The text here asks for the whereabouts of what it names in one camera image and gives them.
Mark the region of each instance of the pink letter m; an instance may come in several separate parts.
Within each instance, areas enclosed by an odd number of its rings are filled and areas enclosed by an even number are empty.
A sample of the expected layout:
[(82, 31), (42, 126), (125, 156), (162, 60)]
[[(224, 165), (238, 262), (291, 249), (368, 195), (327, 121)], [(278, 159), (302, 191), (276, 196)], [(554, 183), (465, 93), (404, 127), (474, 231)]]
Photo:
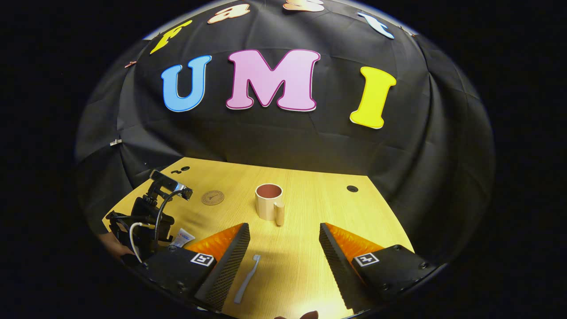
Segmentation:
[(280, 108), (290, 111), (312, 111), (316, 102), (311, 98), (313, 66), (321, 55), (309, 50), (291, 50), (272, 70), (258, 50), (234, 52), (229, 60), (234, 62), (232, 97), (226, 106), (233, 110), (250, 108), (254, 100), (248, 96), (248, 82), (262, 106), (267, 107), (285, 82), (283, 94), (277, 101)]

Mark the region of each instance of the black background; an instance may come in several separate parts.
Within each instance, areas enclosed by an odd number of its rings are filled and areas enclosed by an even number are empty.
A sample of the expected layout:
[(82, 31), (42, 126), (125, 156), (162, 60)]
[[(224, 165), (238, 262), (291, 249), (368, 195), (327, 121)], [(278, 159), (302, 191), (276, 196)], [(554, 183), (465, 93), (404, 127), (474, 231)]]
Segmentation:
[[(6, 67), (3, 232), (10, 312), (180, 315), (95, 241), (66, 184), (88, 95), (135, 40), (201, 1), (43, 3), (12, 11)], [(497, 153), (493, 200), (462, 256), (392, 317), (544, 316), (565, 302), (565, 8), (367, 2), (441, 47), (484, 99)]]

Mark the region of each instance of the yellow letter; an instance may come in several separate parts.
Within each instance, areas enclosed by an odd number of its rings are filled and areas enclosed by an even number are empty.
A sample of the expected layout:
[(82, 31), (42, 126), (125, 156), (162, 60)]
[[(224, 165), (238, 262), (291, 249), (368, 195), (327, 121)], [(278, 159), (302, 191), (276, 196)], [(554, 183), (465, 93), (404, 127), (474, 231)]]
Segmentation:
[(323, 1), (319, 0), (286, 0), (287, 3), (283, 5), (285, 9), (288, 10), (298, 10), (298, 11), (311, 11), (318, 12), (323, 11), (325, 8), (320, 6)]
[(193, 22), (193, 20), (189, 20), (185, 23), (183, 23), (180, 26), (177, 26), (169, 31), (167, 31), (162, 38), (159, 40), (158, 44), (155, 46), (155, 48), (150, 52), (150, 54), (156, 52), (157, 50), (163, 48), (166, 46), (167, 44), (167, 40), (171, 39), (172, 37), (174, 37), (175, 35), (177, 35), (179, 33), (179, 31), (181, 31), (181, 28), (188, 26), (191, 22)]
[(215, 13), (215, 16), (210, 18), (207, 23), (213, 24), (219, 21), (223, 21), (224, 19), (236, 18), (237, 16), (245, 15), (246, 13), (250, 12), (250, 10), (248, 10), (249, 6), (250, 5), (237, 5), (221, 10)]
[(369, 66), (360, 68), (360, 73), (366, 78), (366, 84), (358, 110), (350, 114), (350, 120), (371, 128), (381, 128), (384, 126), (382, 111), (386, 95), (390, 86), (396, 85), (396, 79), (382, 70)]

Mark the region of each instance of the wooden table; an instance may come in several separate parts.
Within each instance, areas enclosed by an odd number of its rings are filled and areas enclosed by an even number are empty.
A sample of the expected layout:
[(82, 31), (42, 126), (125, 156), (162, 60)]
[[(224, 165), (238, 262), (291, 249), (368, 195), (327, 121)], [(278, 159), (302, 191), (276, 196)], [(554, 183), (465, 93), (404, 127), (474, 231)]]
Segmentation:
[[(181, 174), (170, 173), (190, 166)], [(167, 204), (166, 214), (175, 218), (170, 234), (180, 228), (196, 242), (240, 223), (249, 223), (250, 243), (222, 312), (237, 318), (299, 318), (317, 310), (320, 318), (344, 318), (353, 314), (339, 293), (319, 243), (319, 224), (330, 223), (376, 244), (401, 244), (413, 251), (404, 229), (367, 176), (316, 173), (226, 162), (182, 158), (162, 173), (193, 189), (190, 201), (177, 196)], [(129, 215), (136, 197), (147, 192), (152, 180), (137, 187), (113, 209)], [(285, 223), (258, 217), (255, 189), (263, 183), (283, 188)], [(348, 185), (358, 187), (350, 192)], [(220, 190), (225, 199), (208, 206), (202, 195)], [(163, 200), (158, 199), (158, 206)], [(108, 220), (103, 219), (108, 227)], [(260, 263), (244, 293), (241, 304), (234, 296), (254, 265)]]

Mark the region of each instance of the white toothbrush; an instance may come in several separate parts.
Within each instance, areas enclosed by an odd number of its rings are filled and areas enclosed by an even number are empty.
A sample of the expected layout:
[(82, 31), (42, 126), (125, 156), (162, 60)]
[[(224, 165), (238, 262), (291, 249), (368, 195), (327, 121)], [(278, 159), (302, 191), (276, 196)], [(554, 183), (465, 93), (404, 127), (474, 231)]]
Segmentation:
[(244, 294), (244, 290), (246, 289), (246, 286), (248, 285), (250, 278), (252, 278), (252, 275), (254, 275), (254, 272), (256, 272), (256, 267), (258, 266), (258, 262), (260, 261), (260, 255), (254, 255), (252, 259), (256, 261), (256, 264), (254, 265), (254, 268), (252, 268), (252, 270), (248, 273), (248, 275), (246, 275), (246, 279), (242, 283), (242, 286), (240, 286), (240, 289), (238, 289), (238, 292), (234, 297), (235, 304), (240, 304), (240, 302), (242, 301), (242, 295)]

